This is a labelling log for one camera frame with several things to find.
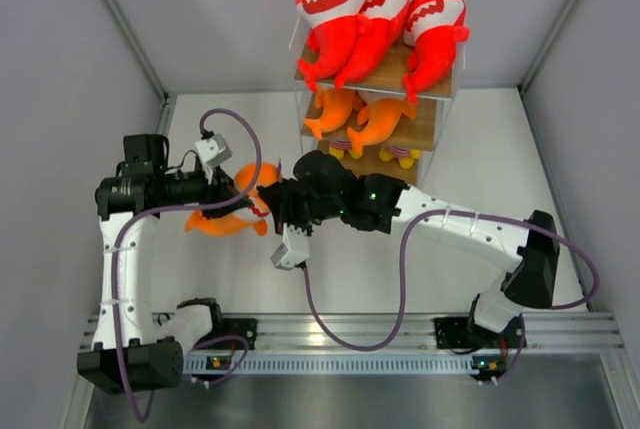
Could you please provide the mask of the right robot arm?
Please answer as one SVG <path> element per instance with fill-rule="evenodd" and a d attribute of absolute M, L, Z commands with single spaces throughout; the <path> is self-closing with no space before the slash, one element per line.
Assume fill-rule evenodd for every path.
<path fill-rule="evenodd" d="M 466 322 L 480 346 L 500 338 L 526 309 L 553 305 L 559 259 L 554 218 L 534 211 L 526 220 L 483 215 L 432 197 L 388 175 L 357 176 L 319 150 L 302 156 L 291 179 L 257 187 L 282 243 L 271 256 L 282 270 L 305 270 L 316 225 L 329 219 L 363 232 L 398 236 L 405 250 L 413 231 L 491 263 L 501 275 L 478 294 Z"/>

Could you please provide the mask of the red shark plush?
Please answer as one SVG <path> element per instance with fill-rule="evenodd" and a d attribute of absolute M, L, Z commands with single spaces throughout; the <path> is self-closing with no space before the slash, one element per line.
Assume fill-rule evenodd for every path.
<path fill-rule="evenodd" d="M 295 0 L 298 15 L 309 25 L 307 45 L 317 58 L 298 60 L 297 69 L 311 91 L 322 79 L 337 75 L 349 62 L 357 39 L 370 21 L 361 13 L 365 0 Z"/>
<path fill-rule="evenodd" d="M 412 52 L 402 78 L 407 99 L 416 103 L 418 94 L 430 91 L 452 69 L 459 43 L 471 35 L 465 24 L 465 0 L 411 0 L 403 38 Z"/>
<path fill-rule="evenodd" d="M 376 69 L 400 37 L 408 5 L 409 0 L 365 0 L 359 14 L 368 20 L 369 25 L 363 34 L 358 35 L 349 61 L 334 77 L 336 89 L 362 81 Z"/>

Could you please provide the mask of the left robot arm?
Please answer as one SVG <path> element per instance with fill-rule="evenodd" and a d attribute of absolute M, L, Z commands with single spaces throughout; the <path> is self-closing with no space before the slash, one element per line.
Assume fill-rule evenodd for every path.
<path fill-rule="evenodd" d="M 174 388 L 183 360 L 198 342 L 219 346 L 226 335 L 217 302 L 179 304 L 164 323 L 152 313 L 152 245 L 163 212 L 212 205 L 217 215 L 246 205 L 221 169 L 231 156 L 224 138 L 207 131 L 195 144 L 193 170 L 168 165 L 165 136 L 123 139 L 124 159 L 95 191 L 103 247 L 102 296 L 89 347 L 78 352 L 80 376 L 108 394 Z"/>

